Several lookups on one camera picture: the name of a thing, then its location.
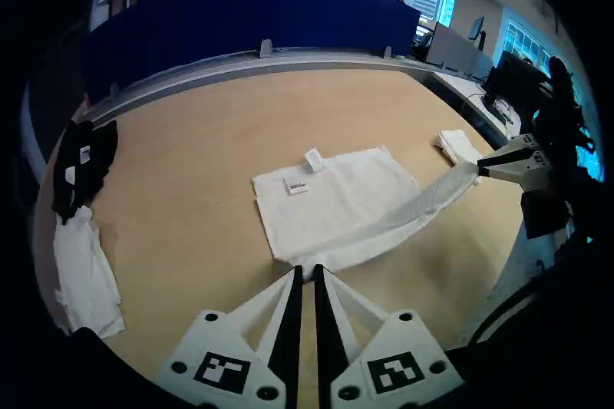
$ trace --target white cloth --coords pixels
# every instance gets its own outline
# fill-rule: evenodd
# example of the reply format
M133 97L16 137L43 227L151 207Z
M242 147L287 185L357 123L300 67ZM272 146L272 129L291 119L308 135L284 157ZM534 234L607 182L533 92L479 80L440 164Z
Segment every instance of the white cloth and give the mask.
M71 329L87 327L100 338L123 331L120 293L89 208L80 207L65 225L57 216L53 249L61 289L56 298Z
M484 156L471 145L469 137L461 129L441 131L435 139L435 145L441 148L454 164L464 161L477 164L477 161ZM478 177L474 185L480 183L481 180L482 178Z
M290 195L285 176L309 191ZM257 176L254 190L273 257L302 265L305 277L321 263L331 271L365 262L398 246L452 204L477 177L462 163L427 189L379 147Z

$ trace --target clothing tag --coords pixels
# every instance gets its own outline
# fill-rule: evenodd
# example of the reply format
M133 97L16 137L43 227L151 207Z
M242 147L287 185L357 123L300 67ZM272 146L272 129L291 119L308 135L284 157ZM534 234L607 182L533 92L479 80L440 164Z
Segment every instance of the clothing tag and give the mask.
M307 159L309 166L312 167L314 173L324 169L324 160L320 156L317 148L313 147L311 150L305 153L305 158Z
M288 192L291 195L296 195L297 193L306 192L309 190L309 186L305 183L305 181L298 177L284 177L283 180L286 182Z
M64 178L66 179L66 182L70 183L71 185L74 185L74 176L75 176L74 166L67 167L66 171L64 171Z
M90 160L90 146L86 145L79 149L79 161L81 164L86 164Z

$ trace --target table surface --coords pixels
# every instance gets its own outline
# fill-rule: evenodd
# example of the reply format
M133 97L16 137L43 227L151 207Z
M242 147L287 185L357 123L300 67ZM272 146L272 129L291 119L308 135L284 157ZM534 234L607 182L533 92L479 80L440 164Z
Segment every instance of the table surface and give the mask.
M442 100L397 71L242 78L151 102L117 123L117 155L92 209L127 328L105 342L147 378L201 310L229 312L286 270L272 261L254 176L300 162L311 146L330 157L385 145L427 185L451 167L431 145L440 130L462 129L481 153L492 151ZM40 234L48 200L39 198ZM446 347L496 282L521 219L520 188L484 179L399 247L338 275L382 308L416 310ZM49 305L53 276L40 280L49 249L43 236L35 241ZM299 406L317 407L312 284L303 293Z
M505 124L501 123L484 106L481 95L486 94L486 91L478 83L441 72L433 72L433 75L463 97L493 129L502 133L507 139L510 138Z

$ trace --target blue partition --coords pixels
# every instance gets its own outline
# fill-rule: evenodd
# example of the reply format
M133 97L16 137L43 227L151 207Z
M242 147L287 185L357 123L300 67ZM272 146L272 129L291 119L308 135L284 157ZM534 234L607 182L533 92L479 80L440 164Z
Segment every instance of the blue partition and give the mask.
M396 0L143 0L92 31L81 67L93 103L178 65L239 51L360 48L407 54L420 12Z

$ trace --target fabric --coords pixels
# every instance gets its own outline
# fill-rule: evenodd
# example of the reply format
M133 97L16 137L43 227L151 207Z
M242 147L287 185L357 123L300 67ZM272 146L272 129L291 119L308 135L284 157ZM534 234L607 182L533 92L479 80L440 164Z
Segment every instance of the fabric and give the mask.
M286 167L253 179L273 257L331 271L365 262L401 244L451 205L477 178L462 163L428 188L379 147L324 159L325 169ZM309 188L290 195L286 178Z
M471 145L469 137L461 129L441 131L437 135L434 144L436 147L441 148L446 157L450 158L450 161L454 164L463 163L464 161L477 164L477 161L484 156ZM474 185L479 184L481 180L482 178L478 177Z
M100 338L123 331L120 293L89 208L81 206L65 224L57 217L53 249L60 279L56 298L72 331L86 327Z
M64 131L53 172L52 209L66 223L104 184L115 158L117 122L94 129L91 121L71 121Z

